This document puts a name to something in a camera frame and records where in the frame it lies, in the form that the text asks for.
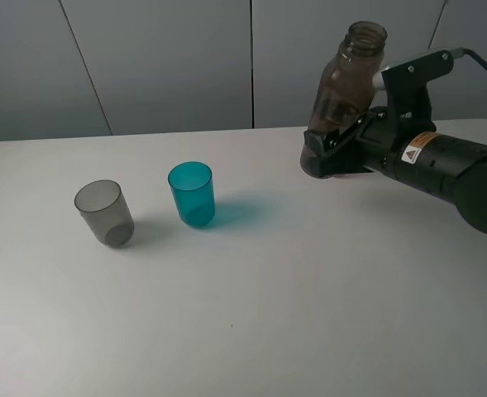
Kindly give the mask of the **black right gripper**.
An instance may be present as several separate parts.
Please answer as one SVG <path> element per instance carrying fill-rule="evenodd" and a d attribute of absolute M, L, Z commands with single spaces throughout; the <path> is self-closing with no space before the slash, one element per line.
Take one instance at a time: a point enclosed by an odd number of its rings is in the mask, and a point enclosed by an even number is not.
<path fill-rule="evenodd" d="M 369 170 L 395 176 L 395 167 L 408 143 L 420 133 L 436 130 L 430 119 L 395 116 L 387 107 L 374 107 L 343 133 L 338 129 L 306 130 L 303 171 L 315 179 L 365 174 Z"/>

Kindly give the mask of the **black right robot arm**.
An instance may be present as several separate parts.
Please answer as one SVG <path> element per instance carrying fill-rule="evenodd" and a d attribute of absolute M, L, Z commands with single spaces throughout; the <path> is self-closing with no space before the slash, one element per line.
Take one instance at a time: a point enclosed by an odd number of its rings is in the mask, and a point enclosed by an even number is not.
<path fill-rule="evenodd" d="M 456 206 L 487 234 L 487 145 L 437 132 L 428 119 L 369 110 L 344 132 L 304 133 L 301 165 L 315 178 L 378 172 Z"/>

